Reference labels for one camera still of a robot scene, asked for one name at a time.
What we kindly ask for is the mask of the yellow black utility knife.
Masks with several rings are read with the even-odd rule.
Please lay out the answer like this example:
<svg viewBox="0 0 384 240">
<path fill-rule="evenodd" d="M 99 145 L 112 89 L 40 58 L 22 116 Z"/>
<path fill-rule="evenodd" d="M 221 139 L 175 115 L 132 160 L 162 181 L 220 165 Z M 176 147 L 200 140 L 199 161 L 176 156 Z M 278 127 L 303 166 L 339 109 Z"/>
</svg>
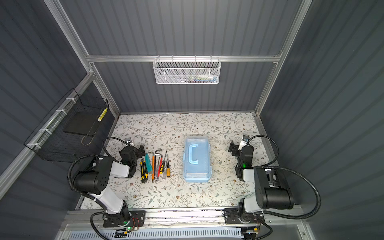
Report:
<svg viewBox="0 0 384 240">
<path fill-rule="evenodd" d="M 148 181 L 148 169 L 145 159 L 141 159 L 141 182 L 146 183 Z"/>
</svg>

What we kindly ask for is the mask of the light blue plastic tool box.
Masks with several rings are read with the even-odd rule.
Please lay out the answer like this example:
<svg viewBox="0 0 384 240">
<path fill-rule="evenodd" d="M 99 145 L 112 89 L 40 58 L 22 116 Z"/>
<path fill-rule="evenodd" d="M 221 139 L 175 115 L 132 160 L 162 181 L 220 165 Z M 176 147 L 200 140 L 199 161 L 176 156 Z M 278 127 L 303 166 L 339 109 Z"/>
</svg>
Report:
<svg viewBox="0 0 384 240">
<path fill-rule="evenodd" d="M 212 177 L 211 146 L 205 136 L 188 136 L 183 155 L 183 178 L 187 183 L 207 183 Z"/>
</svg>

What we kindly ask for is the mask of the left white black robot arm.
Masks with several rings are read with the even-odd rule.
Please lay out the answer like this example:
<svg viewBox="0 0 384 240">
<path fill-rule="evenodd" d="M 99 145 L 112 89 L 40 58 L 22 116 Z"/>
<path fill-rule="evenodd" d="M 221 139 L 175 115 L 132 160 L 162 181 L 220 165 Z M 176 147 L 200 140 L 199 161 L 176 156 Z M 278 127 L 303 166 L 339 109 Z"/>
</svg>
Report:
<svg viewBox="0 0 384 240">
<path fill-rule="evenodd" d="M 138 218 L 132 216 L 127 203 L 115 194 L 108 182 L 110 176 L 132 178 L 136 172 L 137 160 L 144 157 L 145 149 L 142 145 L 139 148 L 128 145 L 120 150 L 120 155 L 121 163 L 110 156 L 83 156 L 75 162 L 92 157 L 89 167 L 79 171 L 74 177 L 72 170 L 68 171 L 67 179 L 71 189 L 102 207 L 105 227 L 139 225 Z"/>
</svg>

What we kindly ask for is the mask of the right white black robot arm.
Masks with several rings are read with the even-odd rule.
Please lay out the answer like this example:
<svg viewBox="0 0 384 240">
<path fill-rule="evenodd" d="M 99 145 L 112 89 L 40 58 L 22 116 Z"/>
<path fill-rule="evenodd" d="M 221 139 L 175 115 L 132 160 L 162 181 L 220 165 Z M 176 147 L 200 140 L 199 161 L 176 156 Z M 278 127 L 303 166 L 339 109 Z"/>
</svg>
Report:
<svg viewBox="0 0 384 240">
<path fill-rule="evenodd" d="M 222 210 L 226 224 L 256 223 L 256 217 L 263 218 L 263 210 L 290 210 L 294 207 L 294 198 L 282 170 L 254 167 L 254 147 L 247 145 L 246 140 L 239 145 L 231 142 L 228 152 L 237 157 L 237 178 L 253 183 L 255 191 L 241 199 L 237 207 Z"/>
</svg>

